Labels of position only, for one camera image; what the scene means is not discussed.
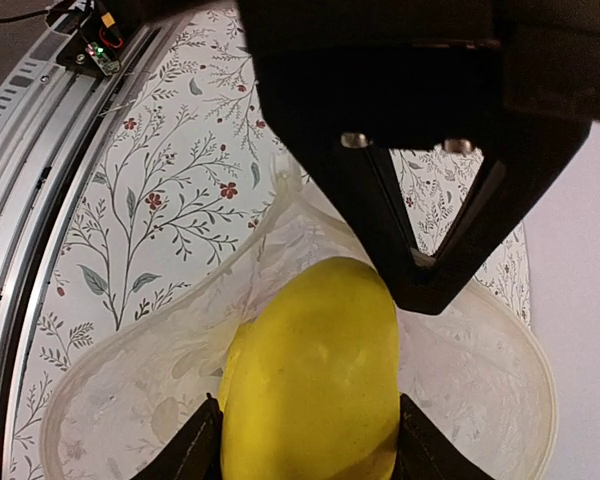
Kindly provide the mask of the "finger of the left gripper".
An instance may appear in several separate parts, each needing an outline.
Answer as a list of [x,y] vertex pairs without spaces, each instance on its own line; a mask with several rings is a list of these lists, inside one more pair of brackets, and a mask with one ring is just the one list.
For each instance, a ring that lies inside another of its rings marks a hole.
[[409,309],[440,314],[549,190],[587,140],[590,121],[507,117],[479,140],[483,162],[462,208],[409,288]]
[[398,305],[428,305],[414,236],[389,152],[373,144],[293,147],[300,165],[351,228]]

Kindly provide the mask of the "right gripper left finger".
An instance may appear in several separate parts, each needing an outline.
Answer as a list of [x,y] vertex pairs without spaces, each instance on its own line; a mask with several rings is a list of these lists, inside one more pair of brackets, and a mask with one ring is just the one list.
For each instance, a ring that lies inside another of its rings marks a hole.
[[210,394],[135,480],[222,478],[220,446],[223,414]]

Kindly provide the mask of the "clear zip top bag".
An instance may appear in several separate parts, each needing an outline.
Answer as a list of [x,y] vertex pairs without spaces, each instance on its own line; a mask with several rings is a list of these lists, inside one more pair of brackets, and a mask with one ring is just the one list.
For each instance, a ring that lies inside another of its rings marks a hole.
[[468,283],[399,309],[298,164],[237,252],[84,355],[41,427],[50,479],[540,479],[555,384],[536,338]]

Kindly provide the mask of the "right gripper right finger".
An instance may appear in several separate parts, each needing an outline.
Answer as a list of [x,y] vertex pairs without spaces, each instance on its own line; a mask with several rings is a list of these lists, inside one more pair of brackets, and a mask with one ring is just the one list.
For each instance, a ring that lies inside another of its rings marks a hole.
[[398,478],[404,480],[493,480],[463,456],[404,393],[400,396]]

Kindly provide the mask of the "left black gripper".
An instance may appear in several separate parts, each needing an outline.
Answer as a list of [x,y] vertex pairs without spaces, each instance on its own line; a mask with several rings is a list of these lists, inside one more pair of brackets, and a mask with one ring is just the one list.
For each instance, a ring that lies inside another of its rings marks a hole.
[[600,1],[242,1],[269,126],[297,157],[360,133],[570,160],[600,122]]

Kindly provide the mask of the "yellow lemon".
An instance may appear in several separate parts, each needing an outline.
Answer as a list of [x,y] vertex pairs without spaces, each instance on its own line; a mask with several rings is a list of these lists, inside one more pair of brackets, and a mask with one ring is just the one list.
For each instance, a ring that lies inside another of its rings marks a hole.
[[366,263],[333,257],[289,281],[231,369],[226,479],[387,479],[397,455],[399,329]]

